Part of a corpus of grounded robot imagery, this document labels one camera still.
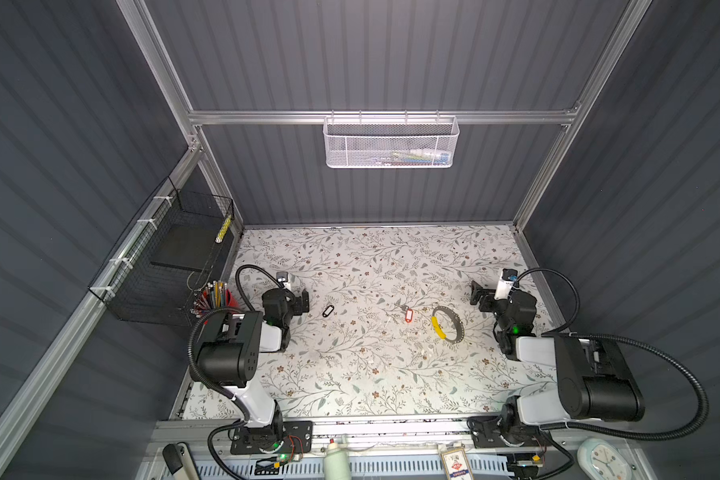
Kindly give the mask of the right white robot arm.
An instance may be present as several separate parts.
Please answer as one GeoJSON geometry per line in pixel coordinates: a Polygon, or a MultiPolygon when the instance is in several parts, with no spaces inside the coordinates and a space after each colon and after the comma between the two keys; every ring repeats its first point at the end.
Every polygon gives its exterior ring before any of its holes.
{"type": "Polygon", "coordinates": [[[516,394],[506,400],[495,427],[505,443],[522,446],[542,425],[557,422],[643,418],[642,394],[616,342],[535,335],[536,297],[513,288],[507,280],[495,288],[473,281],[470,304],[494,316],[494,339],[507,359],[556,371],[553,390],[516,394]]]}

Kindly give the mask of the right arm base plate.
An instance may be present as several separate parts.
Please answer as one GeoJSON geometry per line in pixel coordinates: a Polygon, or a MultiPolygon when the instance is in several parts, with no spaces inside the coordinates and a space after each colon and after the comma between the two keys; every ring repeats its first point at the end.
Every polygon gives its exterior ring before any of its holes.
{"type": "Polygon", "coordinates": [[[505,420],[499,415],[469,417],[466,425],[477,448],[544,448],[547,445],[537,427],[505,420]]]}

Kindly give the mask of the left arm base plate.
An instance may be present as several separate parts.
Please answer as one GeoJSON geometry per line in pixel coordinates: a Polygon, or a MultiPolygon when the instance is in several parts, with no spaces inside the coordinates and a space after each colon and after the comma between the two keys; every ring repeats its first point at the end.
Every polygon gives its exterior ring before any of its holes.
{"type": "Polygon", "coordinates": [[[265,453],[304,454],[311,451],[314,423],[311,421],[274,422],[260,428],[241,427],[230,434],[232,455],[265,453]]]}

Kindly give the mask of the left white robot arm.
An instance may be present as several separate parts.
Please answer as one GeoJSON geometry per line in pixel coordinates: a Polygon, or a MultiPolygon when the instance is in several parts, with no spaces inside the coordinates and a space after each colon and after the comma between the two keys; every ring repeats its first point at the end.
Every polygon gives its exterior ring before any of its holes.
{"type": "Polygon", "coordinates": [[[188,344],[190,376],[240,411],[228,432],[231,454],[308,452],[313,423],[286,421],[257,377],[260,355],[286,349],[292,318],[308,306],[285,288],[266,291],[262,301],[262,311],[220,306],[197,321],[188,344]]]}

